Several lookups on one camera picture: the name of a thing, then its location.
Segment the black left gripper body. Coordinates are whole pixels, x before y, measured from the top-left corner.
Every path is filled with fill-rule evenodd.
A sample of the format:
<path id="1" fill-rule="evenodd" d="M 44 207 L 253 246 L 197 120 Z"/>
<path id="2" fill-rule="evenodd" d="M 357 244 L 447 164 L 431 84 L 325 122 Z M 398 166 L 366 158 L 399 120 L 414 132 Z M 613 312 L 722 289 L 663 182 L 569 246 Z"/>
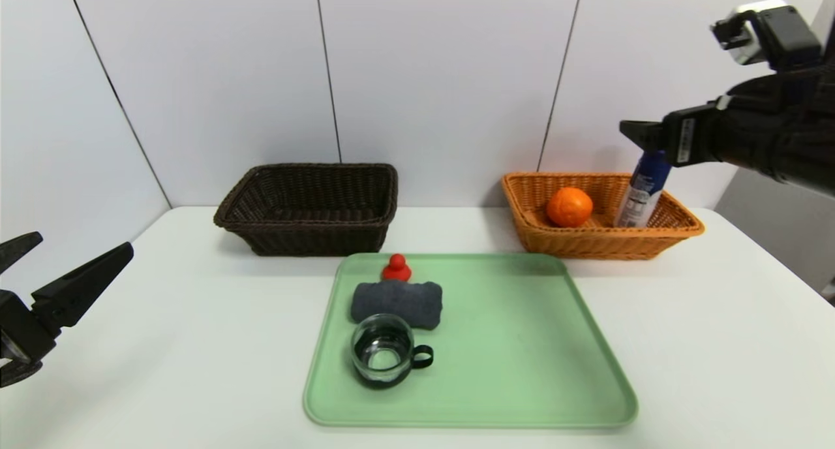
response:
<path id="1" fill-rule="evenodd" d="M 59 329 L 42 323 L 15 292 L 1 291 L 1 387 L 13 386 L 42 369 L 42 360 L 56 346 Z"/>

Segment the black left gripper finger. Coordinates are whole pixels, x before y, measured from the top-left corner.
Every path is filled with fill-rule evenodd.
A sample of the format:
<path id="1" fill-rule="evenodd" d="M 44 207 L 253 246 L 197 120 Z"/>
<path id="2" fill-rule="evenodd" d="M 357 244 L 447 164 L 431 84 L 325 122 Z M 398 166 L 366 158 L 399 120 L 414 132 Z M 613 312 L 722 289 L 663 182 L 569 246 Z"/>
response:
<path id="1" fill-rule="evenodd" d="M 44 241 L 40 232 L 29 232 L 0 245 L 0 274 L 5 273 L 27 253 Z"/>
<path id="2" fill-rule="evenodd" d="M 74 327 L 133 259 L 131 243 L 122 243 L 34 291 L 32 313 L 51 336 Z"/>

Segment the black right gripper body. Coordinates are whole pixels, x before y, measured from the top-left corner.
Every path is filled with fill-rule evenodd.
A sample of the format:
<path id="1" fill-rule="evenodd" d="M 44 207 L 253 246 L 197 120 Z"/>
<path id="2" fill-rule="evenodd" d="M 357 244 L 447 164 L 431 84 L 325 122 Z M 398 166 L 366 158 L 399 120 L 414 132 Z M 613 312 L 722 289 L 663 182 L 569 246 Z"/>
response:
<path id="1" fill-rule="evenodd" d="M 772 158 L 789 107 L 790 84 L 754 78 L 704 105 L 668 113 L 662 148 L 671 166 L 727 163 L 783 182 Z"/>

